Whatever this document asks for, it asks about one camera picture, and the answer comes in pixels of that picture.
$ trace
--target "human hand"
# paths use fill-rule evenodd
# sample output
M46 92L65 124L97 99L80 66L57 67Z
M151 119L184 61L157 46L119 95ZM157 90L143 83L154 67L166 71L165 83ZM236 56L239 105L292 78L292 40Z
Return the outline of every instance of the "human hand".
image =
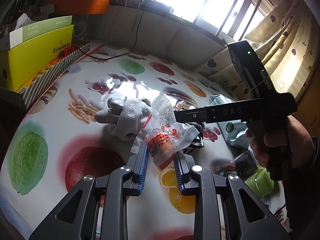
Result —
M314 157L315 148L308 131L293 116L288 116L288 135L291 150L291 166L293 169L301 168ZM247 137L253 137L249 129L246 131ZM278 147L287 145L285 130L268 132L264 136L264 143L267 147ZM264 145L255 138L250 143L251 149L255 152L255 157L262 167L267 167L269 154Z

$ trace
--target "white glove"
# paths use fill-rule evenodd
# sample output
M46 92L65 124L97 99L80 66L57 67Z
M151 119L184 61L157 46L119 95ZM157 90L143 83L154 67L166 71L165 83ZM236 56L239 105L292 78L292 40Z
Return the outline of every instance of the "white glove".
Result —
M146 98L109 98L108 108L97 112L94 119L108 123L110 134L123 141L133 140L152 112L150 101Z

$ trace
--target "yellow box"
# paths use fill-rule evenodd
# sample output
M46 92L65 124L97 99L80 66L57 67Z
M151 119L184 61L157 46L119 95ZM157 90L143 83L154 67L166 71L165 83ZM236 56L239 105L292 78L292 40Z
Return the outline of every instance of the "yellow box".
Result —
M0 53L0 86L17 91L71 44L73 25L44 33Z

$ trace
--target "dark sleeve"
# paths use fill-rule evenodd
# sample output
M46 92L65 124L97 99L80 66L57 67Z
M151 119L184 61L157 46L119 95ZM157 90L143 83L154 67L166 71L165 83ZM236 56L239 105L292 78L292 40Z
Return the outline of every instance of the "dark sleeve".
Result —
M312 138L315 153L310 163L302 169L295 169L288 181L283 181L287 216L292 239L297 239L314 217L319 203L320 138Z

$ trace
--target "silver screw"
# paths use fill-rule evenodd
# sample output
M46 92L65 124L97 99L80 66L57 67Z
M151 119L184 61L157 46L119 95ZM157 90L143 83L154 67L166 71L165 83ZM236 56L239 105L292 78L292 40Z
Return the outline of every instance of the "silver screw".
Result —
M122 166L122 167L120 168L120 170L121 170L122 172L128 172L128 171L130 170L130 167L129 167L129 166Z
M239 179L238 175L237 174L230 174L229 175L229 179L233 180L233 181L237 181Z
M194 165L194 166L192 166L192 170L199 172L199 171L202 171L202 167L199 165Z
M91 180L93 180L93 176L92 175L85 175L84 177L83 177L83 180L85 181L85 182L89 182L89 181L91 181Z

